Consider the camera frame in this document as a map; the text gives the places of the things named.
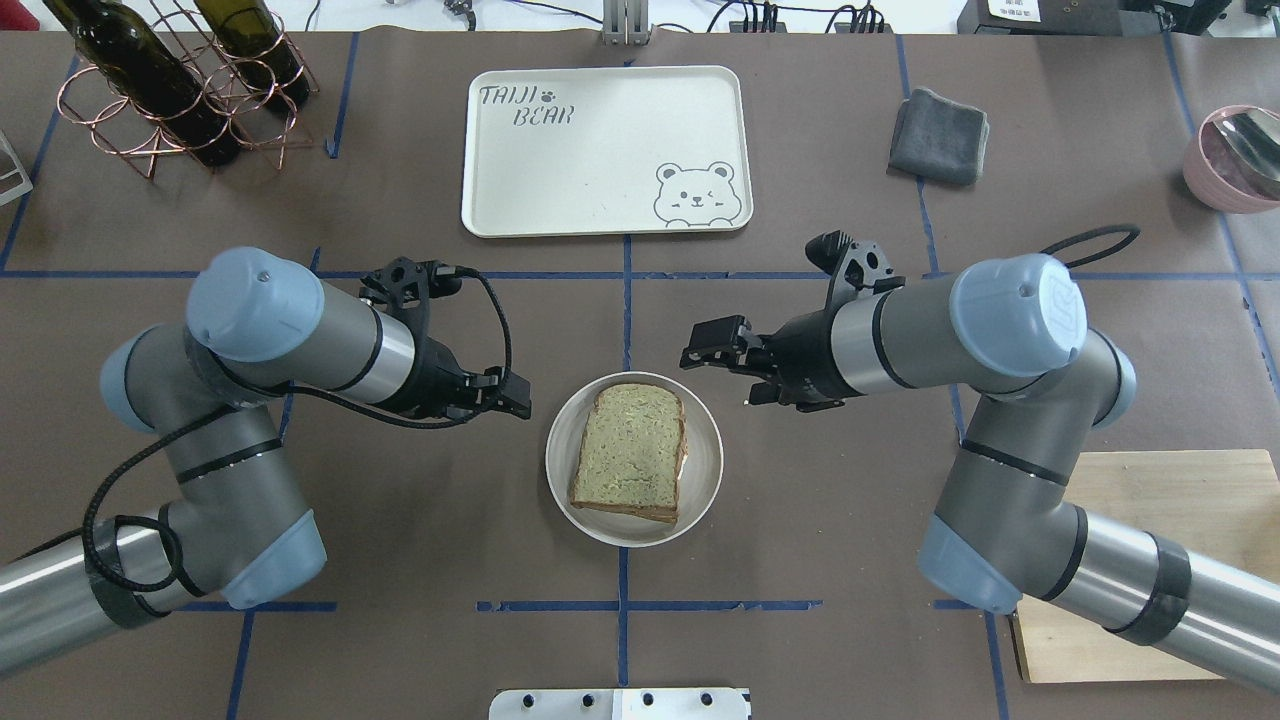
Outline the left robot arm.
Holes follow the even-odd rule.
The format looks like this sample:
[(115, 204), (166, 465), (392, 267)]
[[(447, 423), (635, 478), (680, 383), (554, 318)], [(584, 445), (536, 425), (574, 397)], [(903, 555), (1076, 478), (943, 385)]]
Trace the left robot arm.
[(214, 258), (180, 324), (140, 332), (100, 372), (109, 410), (154, 437), (108, 474), (79, 525), (3, 569), (3, 675), (13, 676), (209, 594), (255, 609), (315, 578), (326, 550), (269, 404), (306, 395), (435, 430), (531, 415), (506, 350), (467, 372), (430, 333), (430, 302), (476, 269), (397, 258), (351, 296), (256, 247)]

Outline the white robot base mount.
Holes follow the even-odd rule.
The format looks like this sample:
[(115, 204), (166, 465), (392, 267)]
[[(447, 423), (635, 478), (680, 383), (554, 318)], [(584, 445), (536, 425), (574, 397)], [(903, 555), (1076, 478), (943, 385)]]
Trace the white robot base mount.
[(508, 689), (489, 719), (751, 719), (750, 691), (732, 687)]

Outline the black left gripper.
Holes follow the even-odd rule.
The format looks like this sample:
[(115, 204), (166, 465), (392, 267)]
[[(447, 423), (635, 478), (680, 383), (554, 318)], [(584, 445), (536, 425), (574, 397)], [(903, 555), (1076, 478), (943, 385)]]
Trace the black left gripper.
[(479, 414), (494, 398), (492, 410), (521, 420), (532, 415), (531, 386), (506, 366), (483, 373), (466, 372), (442, 342), (424, 336), (415, 341), (413, 363), (406, 382), (384, 409), (410, 420), (462, 420)]

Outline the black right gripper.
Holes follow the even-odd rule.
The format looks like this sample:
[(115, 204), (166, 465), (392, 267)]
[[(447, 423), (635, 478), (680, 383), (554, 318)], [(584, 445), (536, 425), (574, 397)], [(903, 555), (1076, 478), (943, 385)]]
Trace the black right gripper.
[(698, 323), (680, 368), (719, 366), (731, 373), (758, 373), (746, 405), (777, 404), (800, 413), (841, 407), (851, 387), (835, 365), (831, 323), (824, 313), (809, 313), (759, 336), (742, 315)]

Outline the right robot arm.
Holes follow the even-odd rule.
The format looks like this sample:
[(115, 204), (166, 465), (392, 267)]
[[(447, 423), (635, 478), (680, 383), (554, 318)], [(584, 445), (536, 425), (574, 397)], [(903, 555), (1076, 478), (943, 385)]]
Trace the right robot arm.
[(992, 614), (1033, 597), (1132, 644), (1277, 691), (1275, 583), (1066, 500), (1088, 434), (1130, 407), (1137, 373), (1089, 327), (1060, 260), (987, 260), (916, 284), (855, 246), (826, 265), (820, 310), (769, 334), (742, 316), (699, 323), (681, 368), (751, 375), (749, 404), (804, 413), (972, 387), (980, 397), (916, 556), (927, 579)]

